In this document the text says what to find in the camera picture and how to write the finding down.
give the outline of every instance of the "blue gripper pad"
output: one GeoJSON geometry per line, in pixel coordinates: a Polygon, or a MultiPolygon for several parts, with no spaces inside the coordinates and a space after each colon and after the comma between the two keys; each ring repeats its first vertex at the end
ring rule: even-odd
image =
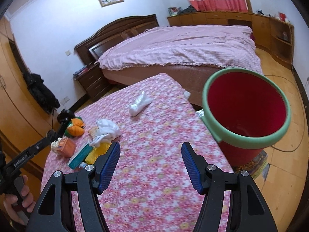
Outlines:
{"type": "Polygon", "coordinates": [[[203,186],[201,182],[201,171],[205,171],[207,162],[203,156],[197,155],[189,142],[185,142],[181,146],[181,156],[189,174],[193,188],[202,194],[203,186]]]}
{"type": "Polygon", "coordinates": [[[100,155],[95,161],[96,175],[95,180],[99,183],[98,191],[103,193],[109,187],[115,168],[120,157],[120,145],[113,142],[106,154],[100,155]]]}

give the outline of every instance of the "headboard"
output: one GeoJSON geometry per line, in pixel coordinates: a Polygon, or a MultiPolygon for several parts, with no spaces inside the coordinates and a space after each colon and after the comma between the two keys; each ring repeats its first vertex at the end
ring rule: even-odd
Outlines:
{"type": "Polygon", "coordinates": [[[123,40],[158,26],[155,14],[120,18],[99,29],[93,36],[76,45],[74,50],[87,65],[97,61],[105,51],[123,40]]]}

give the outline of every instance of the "floral tablecloth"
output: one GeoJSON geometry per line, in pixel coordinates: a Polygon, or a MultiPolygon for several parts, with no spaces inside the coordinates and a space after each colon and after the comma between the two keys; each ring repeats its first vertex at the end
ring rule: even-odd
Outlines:
{"type": "MultiPolygon", "coordinates": [[[[184,89],[166,74],[117,91],[76,113],[86,123],[85,134],[75,138],[81,146],[98,119],[114,121],[122,135],[116,139],[121,155],[109,188],[99,202],[111,232],[192,231],[204,196],[193,189],[181,158],[181,145],[189,141],[208,163],[233,172],[217,143],[183,96],[184,89]],[[136,117],[128,106],[145,91],[153,102],[136,117]]],[[[42,189],[56,170],[72,173],[68,160],[50,153],[42,189]]],[[[226,191],[219,231],[226,229],[230,193],[226,191]]],[[[84,231],[77,192],[72,192],[78,232],[84,231]]]]}

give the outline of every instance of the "green bucket rim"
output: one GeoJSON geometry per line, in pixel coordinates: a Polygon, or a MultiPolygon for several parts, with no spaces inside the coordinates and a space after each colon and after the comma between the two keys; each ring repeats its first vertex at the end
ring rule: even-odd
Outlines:
{"type": "Polygon", "coordinates": [[[202,117],[202,121],[207,126],[208,130],[218,143],[224,141],[232,146],[244,149],[262,149],[265,147],[269,147],[278,142],[285,135],[291,122],[291,109],[289,106],[288,99],[286,98],[283,91],[269,78],[251,70],[243,68],[225,68],[220,71],[217,71],[216,73],[212,74],[206,81],[203,88],[202,97],[203,97],[202,104],[204,110],[204,116],[202,117]],[[215,119],[214,115],[211,113],[209,109],[209,105],[207,102],[208,91],[211,84],[214,82],[216,78],[230,72],[242,72],[252,74],[254,76],[263,79],[277,90],[277,92],[280,94],[280,96],[284,101],[286,109],[285,121],[279,130],[264,137],[246,137],[229,131],[215,119]]]}

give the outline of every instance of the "trash can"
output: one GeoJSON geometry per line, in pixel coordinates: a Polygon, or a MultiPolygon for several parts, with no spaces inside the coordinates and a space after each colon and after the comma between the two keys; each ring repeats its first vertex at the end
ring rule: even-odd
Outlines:
{"type": "Polygon", "coordinates": [[[202,121],[231,166],[251,161],[278,142],[291,122],[288,100],[270,79],[227,68],[214,73],[203,89],[202,121]]]}

